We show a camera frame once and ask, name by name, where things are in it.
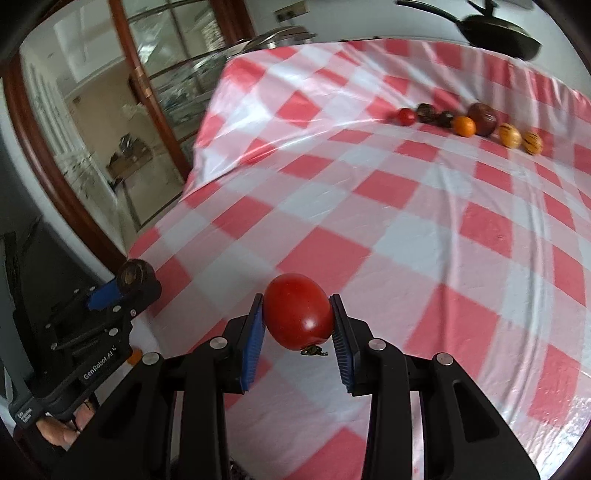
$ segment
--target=orange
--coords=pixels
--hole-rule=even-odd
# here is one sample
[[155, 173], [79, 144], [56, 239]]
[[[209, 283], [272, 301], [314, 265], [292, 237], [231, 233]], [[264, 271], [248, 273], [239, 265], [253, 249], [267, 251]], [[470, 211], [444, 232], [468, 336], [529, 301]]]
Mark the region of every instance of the orange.
[[461, 137], [471, 137], [476, 133], [476, 124], [472, 118], [457, 116], [453, 121], [453, 129]]
[[127, 359], [127, 363], [129, 363], [132, 367], [135, 367], [143, 356], [144, 353], [141, 348], [134, 348], [134, 351]]

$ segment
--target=metal screw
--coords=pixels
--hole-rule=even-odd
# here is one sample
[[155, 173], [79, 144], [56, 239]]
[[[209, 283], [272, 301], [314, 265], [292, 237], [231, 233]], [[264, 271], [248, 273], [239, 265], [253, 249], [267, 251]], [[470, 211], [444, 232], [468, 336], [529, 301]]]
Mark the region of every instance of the metal screw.
[[224, 337], [215, 337], [209, 341], [209, 346], [214, 350], [221, 350], [228, 344], [228, 341]]
[[453, 357], [449, 353], [438, 353], [435, 358], [442, 365], [451, 365], [453, 363]]
[[158, 360], [160, 360], [160, 356], [159, 354], [157, 354], [156, 352], [149, 352], [146, 353], [143, 357], [142, 357], [142, 362], [145, 365], [154, 365], [155, 363], [158, 362]]
[[384, 342], [381, 338], [372, 338], [369, 342], [368, 342], [369, 347], [372, 350], [384, 350], [386, 348], [386, 342]]

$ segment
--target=dark brown fruit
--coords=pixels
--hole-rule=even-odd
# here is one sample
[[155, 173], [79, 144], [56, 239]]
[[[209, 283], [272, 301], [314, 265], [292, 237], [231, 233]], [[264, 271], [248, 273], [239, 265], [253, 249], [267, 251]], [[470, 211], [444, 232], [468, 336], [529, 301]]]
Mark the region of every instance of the dark brown fruit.
[[443, 128], [451, 128], [453, 119], [456, 116], [450, 110], [445, 110], [439, 114], [437, 117], [437, 125]]
[[418, 121], [422, 124], [432, 124], [437, 120], [437, 112], [435, 107], [429, 103], [421, 103], [417, 107]]
[[476, 135], [488, 137], [492, 135], [498, 124], [498, 118], [494, 109], [484, 103], [474, 103], [466, 114], [476, 124]]

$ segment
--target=yellow striped fruit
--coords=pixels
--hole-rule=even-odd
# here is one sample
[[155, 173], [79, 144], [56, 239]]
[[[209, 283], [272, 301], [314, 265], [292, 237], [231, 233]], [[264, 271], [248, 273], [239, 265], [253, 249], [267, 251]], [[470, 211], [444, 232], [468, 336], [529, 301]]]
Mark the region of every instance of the yellow striped fruit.
[[544, 143], [539, 135], [533, 132], [527, 132], [523, 136], [523, 148], [525, 148], [525, 151], [530, 155], [537, 155], [542, 153]]
[[499, 138], [507, 148], [517, 148], [521, 145], [521, 134], [513, 125], [502, 124], [499, 127]]

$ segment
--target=handle grip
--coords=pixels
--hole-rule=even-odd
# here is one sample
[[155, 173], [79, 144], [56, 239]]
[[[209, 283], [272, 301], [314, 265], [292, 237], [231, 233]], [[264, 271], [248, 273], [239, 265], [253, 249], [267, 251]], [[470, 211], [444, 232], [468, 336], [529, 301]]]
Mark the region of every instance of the handle grip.
[[440, 17], [447, 18], [450, 22], [454, 22], [456, 25], [460, 25], [462, 23], [461, 20], [454, 17], [452, 14], [449, 14], [445, 10], [441, 10], [441, 8], [437, 8], [429, 4], [415, 2], [414, 0], [397, 0], [396, 4], [402, 5], [404, 7], [416, 8], [417, 10], [423, 10], [424, 12], [429, 12], [430, 14], [439, 15]]
[[468, 3], [485, 17], [493, 17], [495, 13], [495, 8], [499, 6], [499, 4], [495, 2], [495, 0], [485, 0], [484, 8], [480, 7], [479, 5], [476, 5], [474, 2], [470, 0], [468, 0]]

